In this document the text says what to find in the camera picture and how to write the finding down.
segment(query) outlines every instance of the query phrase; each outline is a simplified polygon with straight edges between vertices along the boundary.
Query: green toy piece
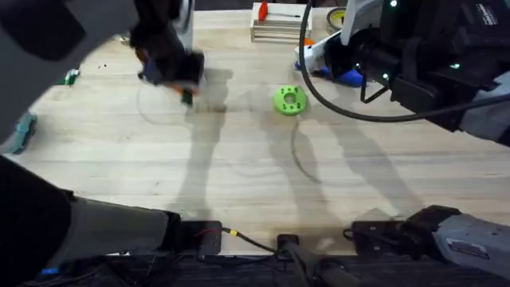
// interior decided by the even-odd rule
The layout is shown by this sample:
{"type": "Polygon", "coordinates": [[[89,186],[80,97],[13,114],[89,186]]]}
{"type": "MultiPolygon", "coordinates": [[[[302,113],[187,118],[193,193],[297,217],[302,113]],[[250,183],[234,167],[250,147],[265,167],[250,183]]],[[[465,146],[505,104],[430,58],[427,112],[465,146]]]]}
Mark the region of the green toy piece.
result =
{"type": "Polygon", "coordinates": [[[299,115],[306,109],[307,97],[300,87],[285,85],[275,92],[274,108],[284,116],[299,115]]]}
{"type": "Polygon", "coordinates": [[[77,80],[78,76],[80,76],[79,69],[70,69],[65,77],[58,81],[56,85],[74,85],[74,82],[77,80]]]}

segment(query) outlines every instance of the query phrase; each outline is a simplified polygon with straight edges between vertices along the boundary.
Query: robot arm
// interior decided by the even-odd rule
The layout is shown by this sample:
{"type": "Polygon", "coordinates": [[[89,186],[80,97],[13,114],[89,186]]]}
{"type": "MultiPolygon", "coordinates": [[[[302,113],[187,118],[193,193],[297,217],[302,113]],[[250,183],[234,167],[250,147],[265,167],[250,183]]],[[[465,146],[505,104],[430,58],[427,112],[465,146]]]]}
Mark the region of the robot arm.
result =
{"type": "Polygon", "coordinates": [[[164,79],[190,59],[171,21],[182,0],[5,0],[0,3],[0,140],[33,102],[111,36],[131,30],[164,79]]]}
{"type": "Polygon", "coordinates": [[[406,221],[353,222],[350,238],[359,255],[387,252],[474,267],[510,279],[510,227],[459,210],[429,206],[406,221]]]}
{"type": "Polygon", "coordinates": [[[350,0],[340,34],[298,47],[304,81],[342,116],[380,123],[425,119],[510,146],[509,18],[505,0],[350,0]],[[334,79],[352,69],[363,74],[363,103],[390,90],[390,100],[414,114],[368,116],[328,102],[307,73],[320,56],[334,79]],[[383,86],[370,97],[368,78],[383,86]]]}

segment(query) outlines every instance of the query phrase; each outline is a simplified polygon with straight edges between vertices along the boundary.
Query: green 3d printed part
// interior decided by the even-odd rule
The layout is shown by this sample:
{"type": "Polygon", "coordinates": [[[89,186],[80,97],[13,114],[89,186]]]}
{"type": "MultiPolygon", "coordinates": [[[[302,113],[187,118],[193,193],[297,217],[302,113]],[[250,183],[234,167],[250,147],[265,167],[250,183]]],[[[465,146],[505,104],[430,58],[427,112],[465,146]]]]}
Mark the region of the green 3d printed part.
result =
{"type": "Polygon", "coordinates": [[[282,115],[295,116],[306,109],[307,97],[300,87],[286,85],[273,97],[274,108],[282,115]]]}

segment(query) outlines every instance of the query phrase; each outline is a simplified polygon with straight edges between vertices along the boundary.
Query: black wire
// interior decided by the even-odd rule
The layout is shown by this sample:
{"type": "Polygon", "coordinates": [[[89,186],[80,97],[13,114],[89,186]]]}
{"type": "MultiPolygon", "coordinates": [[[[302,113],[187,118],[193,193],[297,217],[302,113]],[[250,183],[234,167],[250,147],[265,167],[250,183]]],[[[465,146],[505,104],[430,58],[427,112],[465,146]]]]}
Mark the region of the black wire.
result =
{"type": "Polygon", "coordinates": [[[311,286],[310,281],[308,280],[306,273],[303,269],[303,263],[297,257],[297,255],[295,255],[291,250],[285,249],[285,247],[282,251],[286,252],[290,256],[290,258],[294,261],[294,265],[296,266],[297,274],[300,277],[301,282],[303,283],[304,287],[311,286]]]}
{"type": "MultiPolygon", "coordinates": [[[[230,228],[227,228],[227,227],[223,227],[223,228],[222,228],[222,231],[223,231],[223,232],[226,232],[226,233],[228,233],[228,234],[229,234],[229,233],[230,233],[230,231],[231,231],[231,229],[230,229],[230,228]]],[[[275,254],[275,253],[277,252],[277,250],[275,250],[274,248],[271,248],[271,247],[265,246],[265,245],[263,245],[263,244],[261,244],[261,243],[259,243],[259,242],[256,242],[256,241],[254,241],[253,239],[249,238],[248,236],[246,236],[246,235],[242,234],[242,233],[241,233],[241,232],[239,232],[239,231],[237,232],[236,237],[239,237],[240,239],[242,239],[242,240],[244,240],[244,241],[248,242],[249,244],[251,244],[251,245],[253,245],[253,246],[256,246],[256,247],[258,247],[258,248],[260,248],[260,249],[262,249],[262,250],[266,250],[266,251],[268,251],[268,252],[270,252],[270,253],[272,253],[272,254],[275,254]]]]}
{"type": "Polygon", "coordinates": [[[370,116],[370,115],[363,115],[357,112],[352,112],[349,110],[346,110],[344,108],[341,108],[329,100],[326,100],[320,93],[316,90],[315,86],[313,85],[312,81],[310,80],[310,76],[308,74],[308,70],[306,68],[306,64],[304,61],[304,35],[306,32],[307,24],[308,24],[308,17],[310,15],[310,10],[312,9],[312,0],[308,0],[308,4],[306,5],[306,8],[304,9],[304,15],[303,15],[303,21],[301,22],[300,27],[300,44],[299,44],[299,60],[300,60],[300,68],[301,68],[301,74],[303,75],[303,80],[308,89],[310,89],[310,92],[312,92],[312,95],[326,108],[331,109],[333,112],[337,112],[342,116],[346,116],[355,120],[364,120],[368,122],[374,122],[374,123],[403,123],[403,122],[409,122],[413,120],[424,120],[425,118],[430,118],[434,116],[442,116],[451,112],[461,112],[472,108],[480,108],[484,106],[488,106],[491,104],[499,104],[502,102],[505,102],[507,100],[510,100],[510,93],[504,94],[502,96],[490,98],[490,99],[483,99],[483,100],[475,100],[470,103],[465,104],[459,104],[454,105],[447,108],[441,108],[434,111],[428,111],[428,112],[421,112],[413,115],[404,115],[404,116],[370,116]]]}
{"type": "Polygon", "coordinates": [[[347,239],[350,242],[354,240],[354,238],[352,237],[353,233],[352,233],[352,229],[351,228],[344,229],[343,232],[342,232],[342,235],[343,235],[343,237],[345,239],[347,239]]]}

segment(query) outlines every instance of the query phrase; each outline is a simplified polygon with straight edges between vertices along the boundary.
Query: wooden table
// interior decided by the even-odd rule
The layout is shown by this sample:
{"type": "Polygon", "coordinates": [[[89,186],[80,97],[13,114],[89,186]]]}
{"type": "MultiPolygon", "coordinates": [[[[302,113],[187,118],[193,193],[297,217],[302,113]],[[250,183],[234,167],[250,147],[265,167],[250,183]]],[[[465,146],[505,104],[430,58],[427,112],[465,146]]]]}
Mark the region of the wooden table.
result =
{"type": "MultiPolygon", "coordinates": [[[[327,35],[326,13],[314,11],[316,40],[327,35]]],[[[51,88],[34,105],[38,132],[13,158],[80,196],[221,220],[267,244],[299,234],[322,252],[351,254],[341,232],[356,218],[430,204],[510,224],[506,147],[425,121],[349,120],[307,89],[306,114],[274,112],[278,87],[304,83],[293,45],[250,42],[249,14],[195,14],[206,84],[194,111],[171,90],[141,83],[133,52],[110,41],[84,61],[72,88],[51,88]]],[[[388,96],[362,104],[358,89],[314,82],[345,108],[407,113],[388,96]]],[[[223,253],[261,251],[226,236],[223,253]]]]}

